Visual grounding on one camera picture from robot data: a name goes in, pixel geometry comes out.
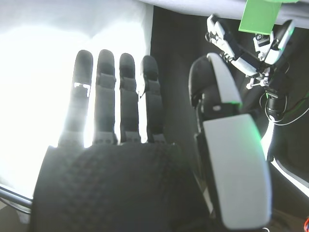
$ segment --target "metal rod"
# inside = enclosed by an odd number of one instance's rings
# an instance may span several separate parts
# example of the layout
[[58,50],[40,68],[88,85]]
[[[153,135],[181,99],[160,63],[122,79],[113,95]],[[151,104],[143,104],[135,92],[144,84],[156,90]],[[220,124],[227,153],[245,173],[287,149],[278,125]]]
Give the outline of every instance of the metal rod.
[[21,206],[27,207],[29,209],[31,209],[31,206],[32,206],[32,199],[25,197],[23,195],[20,195],[14,192],[13,190],[10,190],[7,187],[4,187],[3,185],[0,185],[0,198],[19,204]]

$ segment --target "dark background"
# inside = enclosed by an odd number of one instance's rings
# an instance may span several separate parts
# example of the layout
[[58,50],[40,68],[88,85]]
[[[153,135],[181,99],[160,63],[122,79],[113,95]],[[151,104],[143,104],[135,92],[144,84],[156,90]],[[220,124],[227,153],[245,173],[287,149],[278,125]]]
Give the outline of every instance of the dark background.
[[[206,17],[175,13],[154,7],[151,55],[158,62],[163,105],[165,108],[165,136],[168,142],[182,147],[196,173],[201,174],[199,157],[194,142],[197,132],[196,118],[189,102],[188,77],[191,64],[200,56],[209,52],[220,52],[205,40]],[[231,31],[239,44],[254,52],[253,34],[238,31],[238,20],[227,20]],[[279,66],[287,65],[288,75],[293,80],[288,108],[293,106],[309,90],[309,31],[296,28]],[[233,66],[229,66],[243,99],[242,112],[258,109],[256,123],[263,136],[268,121],[264,111],[259,109],[259,97],[263,89],[255,87],[251,91],[245,88],[248,80]],[[298,117],[308,107],[305,102],[301,109],[284,120],[284,123]],[[276,127],[271,155],[282,160],[309,181],[309,113],[297,122],[284,127]],[[270,165],[274,208],[299,218],[309,215],[309,199],[294,187],[277,169]]]

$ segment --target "robotic hand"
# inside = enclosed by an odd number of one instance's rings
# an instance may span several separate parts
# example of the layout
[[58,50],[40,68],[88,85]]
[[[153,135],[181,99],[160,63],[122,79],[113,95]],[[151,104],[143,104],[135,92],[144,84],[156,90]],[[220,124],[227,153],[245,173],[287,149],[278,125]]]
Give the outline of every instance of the robotic hand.
[[250,78],[247,89],[254,86],[265,88],[268,100],[265,107],[267,117],[273,122],[283,119],[287,106],[290,80],[278,70],[275,63],[281,57],[294,31],[292,20],[286,21],[274,35],[256,34],[253,39],[258,57],[253,56],[237,44],[224,21],[215,15],[207,19],[206,40],[222,50],[221,57]]

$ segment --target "green square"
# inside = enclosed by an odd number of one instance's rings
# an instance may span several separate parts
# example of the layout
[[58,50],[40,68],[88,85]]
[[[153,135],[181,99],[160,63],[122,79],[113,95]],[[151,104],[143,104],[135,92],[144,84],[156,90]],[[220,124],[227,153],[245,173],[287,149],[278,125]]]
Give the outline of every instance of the green square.
[[239,30],[269,35],[274,27],[281,2],[247,0]]

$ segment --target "red wire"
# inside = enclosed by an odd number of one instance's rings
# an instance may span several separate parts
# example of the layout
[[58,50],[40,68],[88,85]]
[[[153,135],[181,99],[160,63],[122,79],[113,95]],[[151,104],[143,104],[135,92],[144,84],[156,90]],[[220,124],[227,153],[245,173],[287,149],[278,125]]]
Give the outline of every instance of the red wire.
[[305,221],[305,224],[304,224],[304,231],[305,232],[309,232],[308,224],[309,224],[309,218],[307,218],[307,220]]

